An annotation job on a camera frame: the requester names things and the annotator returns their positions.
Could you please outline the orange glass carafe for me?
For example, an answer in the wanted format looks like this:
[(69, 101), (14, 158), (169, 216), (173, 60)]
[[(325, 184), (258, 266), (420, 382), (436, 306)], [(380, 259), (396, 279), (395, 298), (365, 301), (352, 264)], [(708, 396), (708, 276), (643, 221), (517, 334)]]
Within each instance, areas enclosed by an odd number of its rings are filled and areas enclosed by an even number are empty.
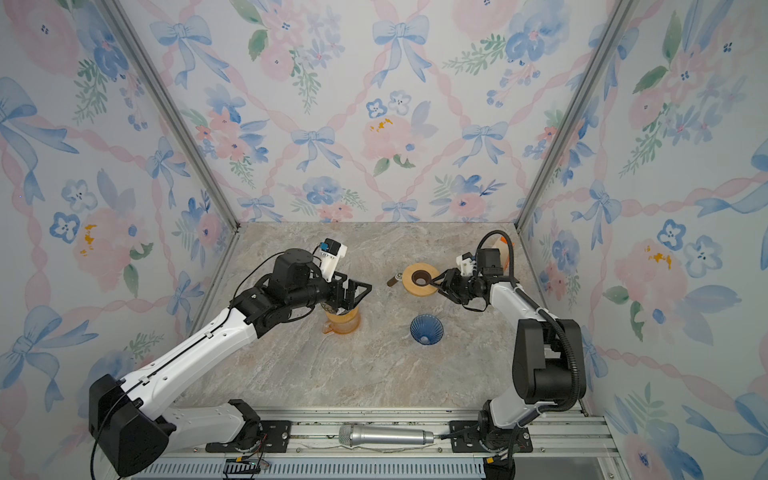
[(360, 313), (359, 309), (355, 308), (343, 315), (326, 313), (326, 323), (323, 327), (323, 333), (335, 333), (339, 335), (345, 335), (355, 331), (360, 325)]

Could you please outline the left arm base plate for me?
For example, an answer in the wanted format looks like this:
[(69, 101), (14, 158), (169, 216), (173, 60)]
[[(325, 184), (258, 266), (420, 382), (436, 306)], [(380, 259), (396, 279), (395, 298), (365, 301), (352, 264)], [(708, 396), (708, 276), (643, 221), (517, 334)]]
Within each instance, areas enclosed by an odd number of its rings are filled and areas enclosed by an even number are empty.
[(247, 423), (235, 439), (227, 443), (208, 443), (206, 453), (255, 452), (286, 453), (291, 436), (292, 422), (289, 420), (262, 420), (259, 425)]

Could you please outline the blue glass dripper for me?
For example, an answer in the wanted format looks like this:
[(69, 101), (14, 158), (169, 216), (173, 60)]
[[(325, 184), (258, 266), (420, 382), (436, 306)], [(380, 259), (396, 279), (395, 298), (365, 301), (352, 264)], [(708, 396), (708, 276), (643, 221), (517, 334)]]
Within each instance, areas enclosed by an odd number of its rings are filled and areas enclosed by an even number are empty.
[(409, 331), (412, 339), (417, 343), (431, 346), (442, 340), (444, 326), (438, 317), (430, 314), (421, 314), (411, 321)]

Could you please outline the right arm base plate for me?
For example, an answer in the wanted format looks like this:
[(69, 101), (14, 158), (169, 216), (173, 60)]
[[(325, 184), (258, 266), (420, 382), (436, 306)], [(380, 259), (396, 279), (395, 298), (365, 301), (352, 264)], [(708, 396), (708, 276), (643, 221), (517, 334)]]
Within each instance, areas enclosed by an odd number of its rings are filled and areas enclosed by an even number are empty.
[(449, 432), (441, 435), (450, 442), (454, 453), (503, 454), (509, 447), (512, 453), (532, 453), (531, 435), (518, 427), (500, 429), (481, 426), (479, 421), (450, 421)]

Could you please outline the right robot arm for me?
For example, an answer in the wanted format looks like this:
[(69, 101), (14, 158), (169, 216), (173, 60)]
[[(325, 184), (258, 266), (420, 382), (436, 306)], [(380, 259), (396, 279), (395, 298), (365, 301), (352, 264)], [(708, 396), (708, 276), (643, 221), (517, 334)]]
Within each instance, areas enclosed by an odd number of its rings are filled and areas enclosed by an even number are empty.
[(430, 285), (449, 301), (469, 310), (492, 308), (516, 328), (512, 385), (487, 401), (475, 434), (497, 449), (514, 442), (526, 427), (552, 412), (577, 406), (587, 388), (582, 336), (577, 322), (559, 318), (535, 301), (514, 276), (513, 257), (496, 248), (479, 248), (457, 258)]

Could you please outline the white paper coffee filter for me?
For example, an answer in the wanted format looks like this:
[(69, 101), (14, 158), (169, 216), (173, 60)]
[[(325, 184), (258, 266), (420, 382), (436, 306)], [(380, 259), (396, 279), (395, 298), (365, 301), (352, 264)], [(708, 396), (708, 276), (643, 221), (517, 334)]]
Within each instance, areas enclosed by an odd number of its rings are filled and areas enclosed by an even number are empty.
[(324, 303), (322, 307), (327, 314), (333, 316), (343, 316), (349, 312), (349, 309), (346, 307), (334, 307), (328, 303)]

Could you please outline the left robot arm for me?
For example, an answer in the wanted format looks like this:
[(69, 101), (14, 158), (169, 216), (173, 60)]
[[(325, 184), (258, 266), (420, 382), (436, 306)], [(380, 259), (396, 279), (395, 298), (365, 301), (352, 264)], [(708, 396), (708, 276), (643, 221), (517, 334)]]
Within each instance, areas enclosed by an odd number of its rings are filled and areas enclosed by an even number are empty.
[(245, 401), (179, 409), (174, 401), (196, 380), (271, 329), (296, 321), (293, 312), (318, 306), (351, 311), (371, 292), (365, 282), (335, 273), (276, 290), (270, 275), (235, 296), (209, 324), (160, 358), (121, 378), (105, 374), (88, 392), (89, 431), (96, 451), (116, 473), (141, 472), (168, 451), (223, 444), (241, 452), (261, 447), (261, 417)]

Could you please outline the coffee filter pack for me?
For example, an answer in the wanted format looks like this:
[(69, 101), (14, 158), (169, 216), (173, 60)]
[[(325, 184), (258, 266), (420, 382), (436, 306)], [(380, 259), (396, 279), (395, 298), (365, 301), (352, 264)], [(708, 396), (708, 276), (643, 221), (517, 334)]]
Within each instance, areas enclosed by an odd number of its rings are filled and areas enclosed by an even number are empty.
[(513, 247), (514, 244), (509, 244), (506, 238), (500, 237), (495, 243), (494, 247), (499, 250), (500, 262), (505, 273), (510, 271), (510, 260), (514, 259)]

